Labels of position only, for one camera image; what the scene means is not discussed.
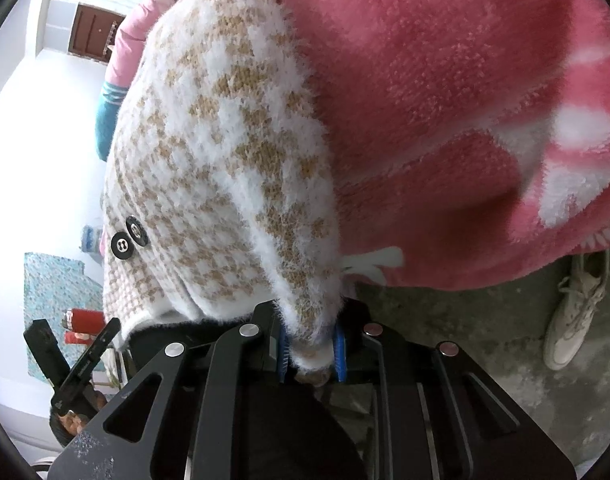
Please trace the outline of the person's left hand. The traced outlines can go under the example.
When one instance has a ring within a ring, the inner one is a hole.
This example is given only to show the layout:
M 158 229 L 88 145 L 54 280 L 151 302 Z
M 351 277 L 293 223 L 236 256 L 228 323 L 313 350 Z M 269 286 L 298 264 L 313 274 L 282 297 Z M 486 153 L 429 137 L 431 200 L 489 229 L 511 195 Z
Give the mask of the person's left hand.
M 85 414 L 68 412 L 66 415 L 59 415 L 54 408 L 50 410 L 49 426 L 55 440 L 62 448 L 72 441 L 84 430 L 91 418 Z

